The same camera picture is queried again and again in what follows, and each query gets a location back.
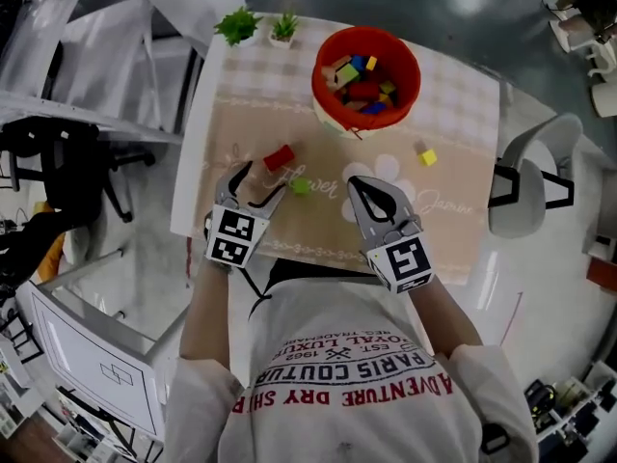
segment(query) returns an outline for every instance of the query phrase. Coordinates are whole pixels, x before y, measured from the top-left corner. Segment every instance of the white t-shirt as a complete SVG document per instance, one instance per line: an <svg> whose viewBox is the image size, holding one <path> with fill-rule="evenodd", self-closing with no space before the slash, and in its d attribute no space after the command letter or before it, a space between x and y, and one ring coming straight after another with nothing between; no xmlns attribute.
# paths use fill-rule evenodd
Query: white t-shirt
<svg viewBox="0 0 617 463"><path fill-rule="evenodd" d="M438 362L411 328L336 284L304 283L255 313L268 327L255 335L250 387L216 361L178 360L167 461L538 460L499 347L460 346ZM484 422L510 437L491 457L480 451Z"/></svg>

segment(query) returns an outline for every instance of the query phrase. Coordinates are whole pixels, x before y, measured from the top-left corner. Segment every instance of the green block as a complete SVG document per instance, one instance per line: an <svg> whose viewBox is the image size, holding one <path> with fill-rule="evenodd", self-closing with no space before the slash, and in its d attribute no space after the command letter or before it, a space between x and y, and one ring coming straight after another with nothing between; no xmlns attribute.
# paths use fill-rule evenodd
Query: green block
<svg viewBox="0 0 617 463"><path fill-rule="evenodd" d="M389 95L393 91L396 91L396 86L394 86L390 81L386 81L379 85L379 89L381 89L386 95Z"/></svg>
<svg viewBox="0 0 617 463"><path fill-rule="evenodd" d="M354 69L354 66L347 64L336 72L336 85L340 88L359 77L360 73Z"/></svg>
<svg viewBox="0 0 617 463"><path fill-rule="evenodd" d="M293 193L299 196L304 196L310 192L310 181L308 178L296 177L289 182L289 186Z"/></svg>

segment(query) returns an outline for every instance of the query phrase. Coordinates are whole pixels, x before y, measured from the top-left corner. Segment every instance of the whiteboard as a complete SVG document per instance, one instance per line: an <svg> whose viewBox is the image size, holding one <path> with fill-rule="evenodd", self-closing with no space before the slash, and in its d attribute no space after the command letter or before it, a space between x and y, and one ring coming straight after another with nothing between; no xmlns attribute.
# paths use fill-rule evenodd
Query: whiteboard
<svg viewBox="0 0 617 463"><path fill-rule="evenodd" d="M32 306L51 367L69 385L122 422L162 441L154 370L89 331L30 284Z"/></svg>

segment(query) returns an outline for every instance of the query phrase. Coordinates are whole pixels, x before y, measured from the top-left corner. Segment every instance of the red bucket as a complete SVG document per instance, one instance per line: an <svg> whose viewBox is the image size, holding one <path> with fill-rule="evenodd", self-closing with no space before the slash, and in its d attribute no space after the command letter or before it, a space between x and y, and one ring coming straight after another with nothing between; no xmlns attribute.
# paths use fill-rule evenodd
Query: red bucket
<svg viewBox="0 0 617 463"><path fill-rule="evenodd" d="M377 115L367 115L345 107L328 89L321 73L345 55L372 56L396 86L397 104ZM402 121L420 91L420 69L407 45L396 36L374 27L351 27L331 35L319 49L312 71L315 113L323 124L341 133L375 131ZM345 137L358 138L355 134Z"/></svg>

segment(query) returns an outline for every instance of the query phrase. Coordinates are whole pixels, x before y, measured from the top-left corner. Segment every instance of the beige table mat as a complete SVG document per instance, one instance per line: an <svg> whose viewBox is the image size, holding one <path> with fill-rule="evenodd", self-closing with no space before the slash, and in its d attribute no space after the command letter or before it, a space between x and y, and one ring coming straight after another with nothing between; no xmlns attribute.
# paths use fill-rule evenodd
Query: beige table mat
<svg viewBox="0 0 617 463"><path fill-rule="evenodd" d="M486 225L498 83L408 43L422 74L420 96L410 115L363 141L341 139L327 132L312 111L310 74L323 40L343 27L302 19L293 49L284 51L268 43L269 23L264 22L256 45L228 51L203 155L194 236L202 237L218 177L234 163L253 159L256 163L240 192L245 201L260 201L277 183L296 176L312 183L307 196L288 192L259 252L365 271L346 179L375 176L403 189L422 216L440 277L464 283ZM418 141L436 151L437 164L420 165ZM293 148L296 159L269 175L261 159L283 144Z"/></svg>

